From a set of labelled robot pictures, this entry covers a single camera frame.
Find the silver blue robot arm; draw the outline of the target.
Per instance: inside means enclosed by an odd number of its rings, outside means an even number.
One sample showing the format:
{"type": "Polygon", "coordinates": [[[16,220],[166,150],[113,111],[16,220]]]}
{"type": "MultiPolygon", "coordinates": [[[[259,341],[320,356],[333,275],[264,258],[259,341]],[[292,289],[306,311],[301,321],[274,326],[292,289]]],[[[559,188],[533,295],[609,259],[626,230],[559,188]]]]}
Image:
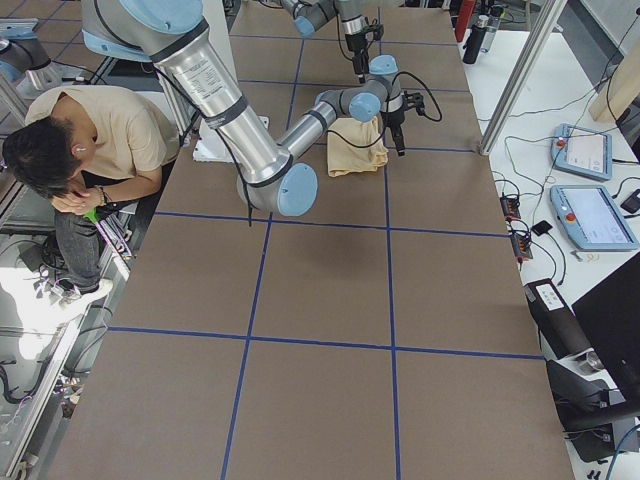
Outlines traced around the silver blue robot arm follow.
{"type": "Polygon", "coordinates": [[[376,116],[398,146],[407,100],[391,55],[371,59],[358,87],[321,93],[283,137],[274,140],[209,41],[199,1],[84,1],[86,46],[106,56],[151,62],[171,75],[218,132],[237,165],[237,189],[256,209],[300,216],[314,204],[318,180],[299,158],[340,117],[367,122],[376,116]]]}
{"type": "Polygon", "coordinates": [[[303,38],[310,38],[331,21],[337,22],[338,45],[341,54],[353,67],[358,82],[364,84],[369,74],[369,48],[378,41],[384,27],[369,21],[362,13],[359,1],[281,0],[275,4],[287,11],[303,38]]]}

